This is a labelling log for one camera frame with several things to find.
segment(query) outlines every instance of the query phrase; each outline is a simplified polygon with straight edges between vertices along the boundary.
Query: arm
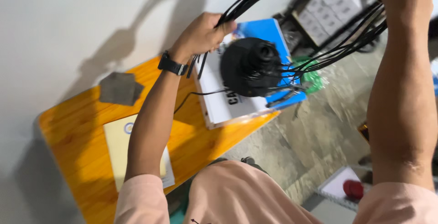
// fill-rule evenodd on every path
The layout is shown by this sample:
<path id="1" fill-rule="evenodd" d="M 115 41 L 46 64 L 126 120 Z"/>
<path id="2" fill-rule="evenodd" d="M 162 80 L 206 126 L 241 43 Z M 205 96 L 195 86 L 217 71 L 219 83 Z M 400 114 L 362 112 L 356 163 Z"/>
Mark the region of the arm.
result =
<path id="1" fill-rule="evenodd" d="M 181 34 L 169 54 L 173 61 L 186 64 L 193 54 L 214 50 L 234 22 L 214 29 L 221 14 L 204 13 Z M 148 93 L 135 120 L 129 139 L 125 181 L 137 175 L 160 177 L 160 160 L 172 129 L 173 110 L 180 76 L 163 71 Z"/>
<path id="2" fill-rule="evenodd" d="M 388 44 L 368 105 L 374 184 L 411 183 L 433 190 L 438 134 L 428 56 L 432 0 L 382 0 Z"/>

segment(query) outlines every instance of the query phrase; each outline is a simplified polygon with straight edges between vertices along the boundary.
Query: red object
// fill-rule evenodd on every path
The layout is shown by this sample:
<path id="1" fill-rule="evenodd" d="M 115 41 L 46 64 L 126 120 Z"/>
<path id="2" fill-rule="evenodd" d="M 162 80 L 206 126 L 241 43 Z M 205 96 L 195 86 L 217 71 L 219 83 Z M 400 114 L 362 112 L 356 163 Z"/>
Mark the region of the red object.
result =
<path id="1" fill-rule="evenodd" d="M 364 197 L 364 187 L 362 183 L 354 180 L 347 180 L 343 185 L 345 194 L 354 199 L 362 199 Z"/>

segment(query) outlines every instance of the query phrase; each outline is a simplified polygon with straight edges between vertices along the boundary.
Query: yellow wooden table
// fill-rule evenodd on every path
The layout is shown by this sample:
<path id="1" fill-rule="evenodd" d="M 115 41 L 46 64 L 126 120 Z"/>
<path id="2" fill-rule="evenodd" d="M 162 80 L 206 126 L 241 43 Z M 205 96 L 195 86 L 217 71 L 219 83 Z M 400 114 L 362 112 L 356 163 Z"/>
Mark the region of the yellow wooden table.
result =
<path id="1" fill-rule="evenodd" d="M 160 71 L 159 57 L 127 71 L 145 86 L 134 106 L 99 102 L 99 87 L 93 87 L 49 110 L 39 125 L 87 223 L 112 223 L 117 191 L 103 124 L 139 112 Z M 181 78 L 177 105 L 191 91 L 193 79 Z M 233 145 L 274 118 L 278 112 L 214 130 L 205 128 L 199 99 L 191 96 L 175 115 L 167 147 L 175 185 L 169 193 L 207 166 Z"/>

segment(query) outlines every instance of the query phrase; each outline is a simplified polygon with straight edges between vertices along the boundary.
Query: bundle of black cables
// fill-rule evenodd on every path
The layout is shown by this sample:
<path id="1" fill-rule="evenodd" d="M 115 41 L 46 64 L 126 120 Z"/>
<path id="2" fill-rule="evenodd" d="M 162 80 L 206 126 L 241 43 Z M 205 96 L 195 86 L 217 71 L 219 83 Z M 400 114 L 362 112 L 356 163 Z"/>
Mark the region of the bundle of black cables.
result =
<path id="1" fill-rule="evenodd" d="M 251 8 L 255 3 L 260 0 L 237 0 L 225 13 L 222 14 L 216 27 L 222 25 L 225 22 L 233 21 L 242 15 L 246 10 Z M 195 55 L 190 64 L 189 71 L 187 72 L 187 78 L 190 78 L 191 72 L 193 71 L 193 66 L 195 61 L 199 62 L 200 55 Z M 204 54 L 204 59 L 202 60 L 201 68 L 199 69 L 198 79 L 201 78 L 202 71 L 204 70 L 205 60 L 207 59 L 207 53 Z"/>
<path id="2" fill-rule="evenodd" d="M 257 3 L 260 0 L 237 0 L 219 19 L 216 27 L 222 25 L 223 23 L 226 23 L 228 21 L 233 21 L 237 19 L 240 15 L 242 15 L 244 12 L 246 12 L 249 8 L 251 8 L 255 3 Z M 368 8 L 368 13 L 364 15 L 363 20 L 359 23 L 359 25 L 344 39 L 342 42 L 340 42 L 336 47 L 332 48 L 331 50 L 320 54 L 304 64 L 301 64 L 297 67 L 291 68 L 292 64 L 282 65 L 280 66 L 280 72 L 290 72 L 293 73 L 292 75 L 283 76 L 284 78 L 290 78 L 293 79 L 287 83 L 287 86 L 290 86 L 291 83 L 294 83 L 294 80 L 301 78 L 304 73 L 312 72 L 316 70 L 320 70 L 322 68 L 325 68 L 326 66 L 333 64 L 337 62 L 338 60 L 350 55 L 351 53 L 358 51 L 359 49 L 363 48 L 365 45 L 369 44 L 373 40 L 376 39 L 383 31 L 386 30 L 386 20 L 383 20 L 380 22 L 379 25 L 375 26 L 375 24 L 381 20 L 381 15 L 384 12 L 383 4 L 381 1 L 376 1 Z M 359 34 L 359 36 L 356 37 L 356 39 L 353 40 L 353 42 L 349 42 L 346 44 L 349 40 L 355 36 L 360 29 L 363 29 L 363 31 Z M 199 62 L 200 55 L 195 55 L 193 57 L 193 60 L 190 64 L 189 71 L 187 73 L 187 78 L 190 78 L 191 72 L 193 71 L 194 63 L 196 61 Z M 205 61 L 207 59 L 207 52 L 204 54 L 201 68 L 199 70 L 198 79 L 201 78 L 202 71 L 204 69 Z M 274 73 L 269 72 L 262 72 L 262 75 L 265 76 L 277 76 Z M 282 89 L 284 86 L 274 87 L 273 89 Z M 211 92 L 211 93 L 196 93 L 191 92 L 187 95 L 187 97 L 184 99 L 183 103 L 178 107 L 178 109 L 175 111 L 177 112 L 181 106 L 184 104 L 184 102 L 187 100 L 188 96 L 190 94 L 196 94 L 196 95 L 209 95 L 217 92 Z"/>
<path id="3" fill-rule="evenodd" d="M 384 10 L 385 9 L 383 8 L 381 1 L 376 1 L 370 6 L 370 11 L 365 15 L 360 24 L 336 47 L 292 69 L 290 67 L 293 63 L 286 65 L 288 68 L 280 71 L 292 72 L 294 74 L 283 77 L 294 77 L 294 79 L 300 78 L 304 73 L 320 70 L 363 48 L 386 30 L 386 20 L 383 20 L 379 25 L 375 26 L 379 20 L 382 20 L 381 15 L 383 14 Z M 359 34 L 359 36 L 357 36 L 353 42 L 346 44 L 346 42 L 356 35 L 360 29 L 363 29 L 363 31 Z"/>

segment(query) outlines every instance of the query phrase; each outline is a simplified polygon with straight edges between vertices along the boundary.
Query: black round device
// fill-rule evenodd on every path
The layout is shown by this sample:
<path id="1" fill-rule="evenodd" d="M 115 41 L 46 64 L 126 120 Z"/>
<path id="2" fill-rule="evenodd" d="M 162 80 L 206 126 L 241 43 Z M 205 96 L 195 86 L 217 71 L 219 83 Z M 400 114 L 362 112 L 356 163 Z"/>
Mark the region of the black round device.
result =
<path id="1" fill-rule="evenodd" d="M 222 55 L 225 86 L 241 96 L 265 96 L 281 80 L 281 59 L 275 45 L 259 38 L 233 42 Z"/>

